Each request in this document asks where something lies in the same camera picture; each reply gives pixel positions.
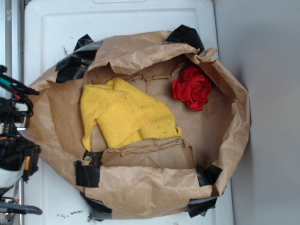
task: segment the black duct tape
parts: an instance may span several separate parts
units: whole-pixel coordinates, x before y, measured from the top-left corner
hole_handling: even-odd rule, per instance
[[[215,207],[216,202],[217,197],[191,200],[187,205],[187,212],[191,218],[198,215],[205,216],[207,210]]]
[[[83,159],[85,157],[90,157],[90,165],[101,165],[102,163],[100,162],[101,157],[103,155],[103,151],[100,152],[89,152],[85,150]]]
[[[97,188],[100,181],[100,165],[82,165],[75,162],[76,185]]]
[[[190,28],[185,25],[181,25],[176,30],[174,30],[170,36],[167,38],[166,43],[172,42],[180,42],[180,43],[187,43],[190,46],[200,49],[198,54],[204,51],[204,45],[194,28]]]
[[[80,38],[76,44],[75,51],[57,63],[55,69],[55,71],[58,71],[56,83],[83,78],[101,45],[102,41],[94,42],[89,35]]]
[[[196,166],[197,177],[199,185],[214,185],[223,170],[215,165],[210,165],[207,169],[204,169],[202,166]]]
[[[88,204],[90,213],[94,220],[112,219],[112,210],[106,207],[101,201],[87,198],[84,193],[80,193]]]

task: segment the yellow cloth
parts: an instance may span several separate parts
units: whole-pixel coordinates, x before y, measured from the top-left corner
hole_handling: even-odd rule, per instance
[[[86,84],[81,113],[85,132],[82,142],[88,151],[96,124],[108,147],[115,149],[148,138],[181,136],[175,116],[163,102],[120,78],[106,84]]]

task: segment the crumpled red fabric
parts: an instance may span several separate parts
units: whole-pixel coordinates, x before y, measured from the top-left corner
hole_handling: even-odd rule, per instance
[[[208,103],[212,85],[203,70],[192,64],[173,81],[172,89],[174,99],[183,101],[191,110],[202,111],[203,104]]]

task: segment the brown paper bag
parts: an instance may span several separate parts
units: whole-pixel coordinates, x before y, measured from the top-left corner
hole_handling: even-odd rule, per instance
[[[116,36],[101,45],[83,78],[57,83],[57,65],[31,87],[34,116],[23,134],[42,148],[41,158],[89,199],[110,209],[114,219],[150,218],[184,212],[192,199],[222,195],[246,147],[250,129],[247,90],[220,60],[210,61],[216,49],[197,55],[188,44],[163,45],[170,32]],[[190,63],[213,81],[209,103],[194,112],[172,98],[172,82]],[[85,148],[80,111],[83,86],[104,84],[120,77],[163,101],[175,114],[181,138],[148,139],[119,150],[108,149],[98,126],[92,151],[104,152],[97,187],[76,185],[74,162]],[[216,182],[201,186],[196,165],[221,169]]]

